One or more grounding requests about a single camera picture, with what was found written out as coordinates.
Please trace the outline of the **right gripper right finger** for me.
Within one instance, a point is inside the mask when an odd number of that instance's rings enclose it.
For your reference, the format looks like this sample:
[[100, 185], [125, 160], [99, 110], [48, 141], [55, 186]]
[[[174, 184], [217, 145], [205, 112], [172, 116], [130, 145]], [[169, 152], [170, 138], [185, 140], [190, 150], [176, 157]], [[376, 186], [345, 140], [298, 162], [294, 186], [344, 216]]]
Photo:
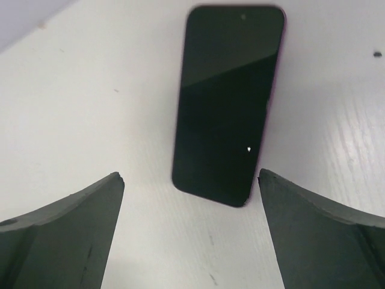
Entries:
[[267, 169], [258, 183], [285, 288], [384, 288], [384, 217]]

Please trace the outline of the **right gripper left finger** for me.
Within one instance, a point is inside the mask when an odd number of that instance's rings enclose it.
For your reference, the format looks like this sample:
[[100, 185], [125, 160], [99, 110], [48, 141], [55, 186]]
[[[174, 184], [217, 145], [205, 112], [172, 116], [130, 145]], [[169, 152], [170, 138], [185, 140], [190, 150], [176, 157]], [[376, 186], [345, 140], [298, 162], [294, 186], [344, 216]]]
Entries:
[[1, 222], [1, 288], [100, 288], [125, 183], [114, 172]]

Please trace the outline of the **purple-case smartphone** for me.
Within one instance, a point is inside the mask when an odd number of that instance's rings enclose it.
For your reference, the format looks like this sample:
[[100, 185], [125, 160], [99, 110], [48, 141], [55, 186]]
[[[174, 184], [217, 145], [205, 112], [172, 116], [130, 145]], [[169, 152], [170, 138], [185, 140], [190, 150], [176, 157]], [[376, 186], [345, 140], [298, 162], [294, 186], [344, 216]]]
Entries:
[[239, 208], [248, 201], [285, 31], [275, 5], [198, 5], [186, 20], [171, 180]]

